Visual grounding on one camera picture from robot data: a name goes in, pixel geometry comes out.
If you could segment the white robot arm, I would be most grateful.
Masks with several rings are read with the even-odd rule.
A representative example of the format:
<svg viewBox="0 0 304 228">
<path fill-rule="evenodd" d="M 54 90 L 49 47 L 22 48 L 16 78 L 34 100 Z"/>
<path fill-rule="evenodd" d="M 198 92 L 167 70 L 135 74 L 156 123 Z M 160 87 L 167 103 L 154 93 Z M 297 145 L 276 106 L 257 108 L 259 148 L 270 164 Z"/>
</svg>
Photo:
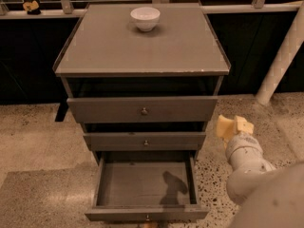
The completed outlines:
<svg viewBox="0 0 304 228">
<path fill-rule="evenodd" d="M 256 95 L 270 101 L 304 41 L 302 5 Z M 233 172 L 226 184 L 229 198 L 240 206 L 229 228 L 304 228 L 304 161 L 275 169 L 263 158 L 257 140 L 238 132 L 225 150 Z"/>
</svg>

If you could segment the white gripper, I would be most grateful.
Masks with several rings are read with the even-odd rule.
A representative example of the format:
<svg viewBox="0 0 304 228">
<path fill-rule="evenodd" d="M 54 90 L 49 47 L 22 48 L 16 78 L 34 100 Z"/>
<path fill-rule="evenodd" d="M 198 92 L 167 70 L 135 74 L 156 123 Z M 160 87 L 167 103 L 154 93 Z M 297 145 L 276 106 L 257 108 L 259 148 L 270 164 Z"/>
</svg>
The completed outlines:
<svg viewBox="0 0 304 228">
<path fill-rule="evenodd" d="M 252 123 L 249 123 L 243 117 L 236 116 L 235 131 L 239 134 L 236 134 L 230 141 L 224 140 L 225 155 L 228 162 L 253 160 L 263 156 L 263 150 L 258 140 L 250 135 L 254 133 Z"/>
</svg>

